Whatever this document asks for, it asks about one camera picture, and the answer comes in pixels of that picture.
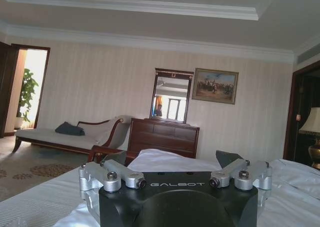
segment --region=chaise lounge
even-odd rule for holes
[[[131,117],[126,115],[98,123],[79,121],[77,127],[85,132],[81,136],[56,133],[54,129],[22,129],[15,133],[12,152],[19,149],[22,141],[84,154],[89,154],[93,146],[116,149],[125,141],[130,123]]]

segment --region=screw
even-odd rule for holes
[[[220,181],[217,178],[212,178],[209,180],[209,185],[213,188],[218,188],[220,185]]]
[[[136,186],[138,187],[138,189],[143,189],[144,187],[146,187],[147,185],[147,181],[145,179],[141,179]]]
[[[117,179],[117,173],[114,171],[109,172],[106,177],[108,178],[108,180],[113,181]]]
[[[245,170],[239,171],[239,177],[240,179],[245,179],[247,180],[249,178],[249,172]]]

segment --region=wooden mirror frame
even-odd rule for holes
[[[185,112],[183,121],[178,121],[175,119],[157,119],[152,117],[152,110],[154,105],[154,97],[156,94],[158,77],[167,77],[167,78],[174,78],[174,79],[181,79],[181,80],[188,80],[188,90],[186,93],[186,100],[185,100]],[[153,120],[160,120],[160,121],[167,121],[167,122],[175,122],[175,123],[183,123],[185,124],[187,121],[187,113],[188,113],[188,105],[189,105],[189,98],[190,98],[190,90],[191,90],[191,82],[194,77],[194,72],[191,71],[181,71],[181,70],[172,70],[172,69],[165,69],[165,68],[155,68],[155,79],[154,79],[154,86],[153,86],[153,93],[151,99],[151,107],[150,107],[150,115],[149,119]]]

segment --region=wall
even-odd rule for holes
[[[15,130],[15,122],[17,110],[19,105],[19,97],[21,92],[22,80],[24,78],[25,61],[27,57],[27,50],[21,49],[19,51],[18,59],[16,62],[10,104],[8,114],[5,122],[5,133],[12,133]]]
[[[155,68],[239,72],[235,105],[190,100],[187,123],[200,127],[197,158],[216,150],[244,158],[281,158],[293,67],[217,55],[9,37],[51,47],[38,127],[63,121],[149,117]]]
[[[0,31],[0,42],[6,42],[6,35]]]

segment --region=patterned carpet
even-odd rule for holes
[[[88,156],[22,142],[12,153],[15,137],[0,139],[0,202],[77,168]]]

